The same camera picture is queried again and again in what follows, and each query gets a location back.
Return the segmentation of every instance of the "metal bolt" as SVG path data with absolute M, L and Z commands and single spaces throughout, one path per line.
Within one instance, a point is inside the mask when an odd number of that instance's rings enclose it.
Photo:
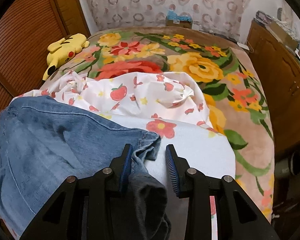
M 103 172 L 104 174 L 110 174 L 110 173 L 112 172 L 112 170 L 111 170 L 111 168 L 104 168 L 104 169 L 102 170 L 102 172 Z
M 189 169 L 187 169 L 187 172 L 188 172 L 189 174 L 196 174 L 196 173 L 197 173 L 197 170 L 194 169 L 194 168 L 189 168 Z
M 231 181 L 233 181 L 233 178 L 232 178 L 230 175 L 224 176 L 223 179 L 224 179 L 226 182 L 231 182 Z
M 75 181 L 75 176 L 69 176 L 67 179 L 66 179 L 67 182 L 69 183 L 72 183 Z

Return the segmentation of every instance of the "yellow stuffed toy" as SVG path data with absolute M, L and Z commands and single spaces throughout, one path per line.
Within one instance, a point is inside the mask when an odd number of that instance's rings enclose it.
M 83 34 L 75 34 L 69 38 L 62 38 L 49 45 L 47 56 L 48 68 L 44 73 L 42 80 L 46 81 L 57 68 L 71 60 L 75 54 L 82 51 L 82 48 L 87 48 L 90 42 L 87 41 Z

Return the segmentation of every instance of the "floral blanket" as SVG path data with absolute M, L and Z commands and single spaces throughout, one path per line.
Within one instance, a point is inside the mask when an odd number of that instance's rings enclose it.
M 90 46 L 61 66 L 42 89 L 71 70 L 96 80 L 130 72 L 188 73 L 202 90 L 213 128 L 226 135 L 235 153 L 235 179 L 271 219 L 274 142 L 269 111 L 257 74 L 240 47 L 178 27 L 107 30 L 88 40 Z

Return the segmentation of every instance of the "cardboard box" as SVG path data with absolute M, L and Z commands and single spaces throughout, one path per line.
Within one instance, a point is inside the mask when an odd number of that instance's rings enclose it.
M 179 21 L 179 20 L 168 20 L 166 17 L 166 26 L 173 26 L 173 27 L 183 27 L 186 29 L 192 28 L 192 22 L 189 21 Z
M 282 41 L 283 45 L 287 45 L 293 51 L 298 46 L 298 41 L 295 41 L 288 33 L 285 32 L 275 21 L 273 21 L 269 28 L 277 35 L 277 37 Z

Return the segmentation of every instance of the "jeans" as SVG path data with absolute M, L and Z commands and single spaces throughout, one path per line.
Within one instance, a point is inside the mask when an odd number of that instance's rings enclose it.
M 164 212 L 167 194 L 163 185 L 147 174 L 144 166 L 145 159 L 156 159 L 160 142 L 159 135 L 154 132 L 122 127 L 48 96 L 17 98 L 0 113 L 0 216 L 21 235 L 69 175 L 79 179 L 92 176 L 108 167 L 129 143 L 134 152 L 128 190 L 135 203 L 145 203 L 140 205 L 141 213 L 135 208 L 130 209 L 130 215 L 143 223 L 139 225 L 143 239 L 160 232 L 161 222 L 165 231 L 164 237 L 159 238 L 168 239 L 170 223 Z M 161 203 L 151 205 L 151 210 L 158 207 L 158 212 L 153 212 L 158 222 L 150 230 L 145 230 L 142 217 L 150 207 L 140 194 L 147 191 L 147 187 L 160 191 Z M 135 239 L 133 232 L 130 234 L 125 237 Z

